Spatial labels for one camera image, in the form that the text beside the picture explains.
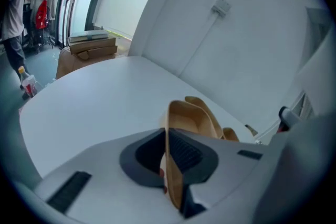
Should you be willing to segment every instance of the white table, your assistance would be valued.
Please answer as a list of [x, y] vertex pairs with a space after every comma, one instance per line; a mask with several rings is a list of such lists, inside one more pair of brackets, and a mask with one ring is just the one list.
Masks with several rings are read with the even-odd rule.
[[241, 142], [251, 133], [187, 83], [142, 57], [107, 60], [74, 71], [29, 100], [20, 115], [28, 152], [42, 177], [86, 148], [160, 127], [169, 102], [202, 98]]

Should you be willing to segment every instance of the gray floor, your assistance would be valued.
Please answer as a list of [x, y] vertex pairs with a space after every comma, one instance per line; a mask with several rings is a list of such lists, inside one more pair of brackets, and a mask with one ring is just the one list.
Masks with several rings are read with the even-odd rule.
[[[53, 82], [59, 52], [58, 48], [45, 46], [37, 55], [26, 54], [29, 72], [43, 86]], [[0, 161], [10, 178], [33, 188], [41, 177], [29, 157], [20, 129], [18, 110], [26, 101], [19, 86], [20, 80], [6, 53], [1, 55], [0, 51]]]

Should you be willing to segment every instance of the bottle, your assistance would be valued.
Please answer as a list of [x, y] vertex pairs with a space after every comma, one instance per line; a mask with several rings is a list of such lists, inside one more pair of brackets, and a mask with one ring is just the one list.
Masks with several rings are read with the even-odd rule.
[[37, 90], [35, 87], [35, 77], [34, 75], [29, 75], [23, 66], [19, 67], [19, 73], [20, 73], [20, 80], [21, 80], [21, 85], [25, 89], [26, 93], [30, 96], [33, 97], [34, 95], [37, 94]]

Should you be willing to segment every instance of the red bag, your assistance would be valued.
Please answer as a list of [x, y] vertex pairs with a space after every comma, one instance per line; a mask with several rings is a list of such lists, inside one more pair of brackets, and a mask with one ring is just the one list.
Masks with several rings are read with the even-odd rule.
[[36, 18], [35, 18], [35, 25], [36, 29], [44, 29], [48, 25], [48, 2], [46, 0], [43, 0], [41, 5], [38, 7]]

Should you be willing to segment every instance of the white shirt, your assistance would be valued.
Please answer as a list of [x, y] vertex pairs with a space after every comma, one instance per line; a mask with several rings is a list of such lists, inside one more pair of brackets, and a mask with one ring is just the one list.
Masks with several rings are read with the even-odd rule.
[[2, 22], [2, 40], [17, 37], [24, 29], [23, 15], [24, 0], [9, 0]]

